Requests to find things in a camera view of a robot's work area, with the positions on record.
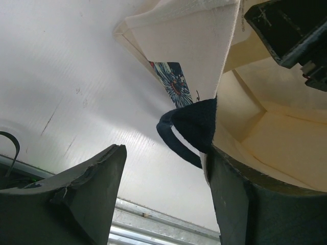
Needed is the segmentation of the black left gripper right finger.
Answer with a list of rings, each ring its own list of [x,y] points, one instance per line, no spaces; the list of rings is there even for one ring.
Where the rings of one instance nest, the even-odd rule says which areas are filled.
[[[218,148],[207,171],[222,244],[326,244],[326,193],[272,178]]]

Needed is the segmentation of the cream canvas tote bag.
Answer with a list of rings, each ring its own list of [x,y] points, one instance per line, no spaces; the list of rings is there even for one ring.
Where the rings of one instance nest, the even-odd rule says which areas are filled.
[[[280,181],[326,191],[326,94],[278,66],[241,11],[255,1],[145,1],[114,31],[177,114],[210,119],[215,145]]]

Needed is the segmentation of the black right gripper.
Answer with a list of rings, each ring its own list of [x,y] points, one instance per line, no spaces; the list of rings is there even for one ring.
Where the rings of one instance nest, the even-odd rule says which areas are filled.
[[[299,63],[305,85],[326,92],[326,1],[267,1],[244,15],[278,65]]]

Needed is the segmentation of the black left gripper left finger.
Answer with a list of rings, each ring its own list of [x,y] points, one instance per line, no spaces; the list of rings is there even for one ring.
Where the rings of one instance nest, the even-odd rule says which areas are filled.
[[[107,244],[124,145],[23,188],[1,190],[1,244]]]

